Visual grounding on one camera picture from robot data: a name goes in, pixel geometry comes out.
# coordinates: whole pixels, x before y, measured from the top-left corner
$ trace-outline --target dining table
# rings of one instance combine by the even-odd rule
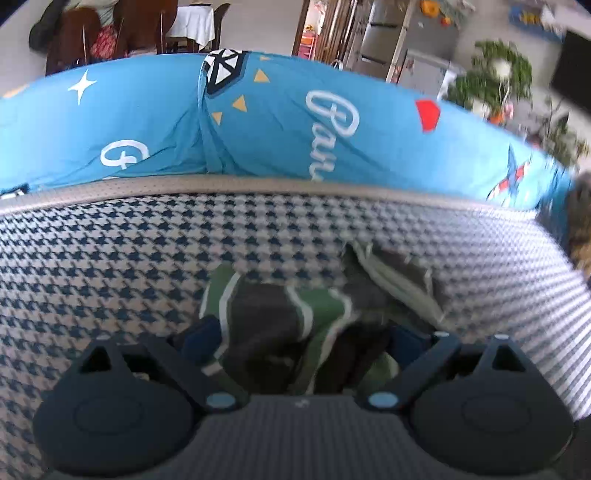
[[[195,52],[216,38],[213,8],[210,5],[188,5],[179,7],[177,18],[168,31],[167,37],[186,38],[187,49]]]

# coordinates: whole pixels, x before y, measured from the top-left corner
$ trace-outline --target white star print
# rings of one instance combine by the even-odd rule
[[[96,80],[94,80],[93,82],[90,82],[87,78],[88,75],[88,70],[86,70],[84,72],[84,75],[82,76],[81,80],[76,83],[75,85],[72,85],[70,88],[68,88],[68,92],[71,90],[75,90],[78,92],[78,105],[80,105],[80,100],[82,100],[82,95],[84,95],[84,91],[90,86],[90,85],[94,85],[96,83]]]

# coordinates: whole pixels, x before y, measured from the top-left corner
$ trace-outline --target houndstooth fabric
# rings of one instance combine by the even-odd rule
[[[0,218],[1,478],[38,478],[31,419],[91,339],[178,332],[220,262],[253,281],[341,286],[344,242],[413,255],[442,329],[510,334],[576,417],[591,406],[591,298],[529,213],[297,195],[133,197]]]

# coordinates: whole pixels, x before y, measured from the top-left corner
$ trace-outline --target orange object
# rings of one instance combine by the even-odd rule
[[[503,117],[502,112],[499,112],[498,114],[493,115],[492,117],[490,117],[488,119],[488,121],[490,123],[492,123],[493,125],[500,125],[503,120],[504,120],[504,117]]]
[[[435,18],[440,12],[439,4],[433,0],[423,0],[421,2],[421,12],[426,17]]]

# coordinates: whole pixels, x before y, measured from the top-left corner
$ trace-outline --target doorframe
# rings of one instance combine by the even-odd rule
[[[301,6],[300,12],[300,19],[297,23],[297,30],[295,31],[295,39],[294,39],[294,46],[291,49],[291,55],[296,56],[300,51],[300,44],[301,44],[301,36],[304,32],[304,27],[306,26],[306,17],[308,16],[308,9],[310,7],[311,0],[304,0]]]

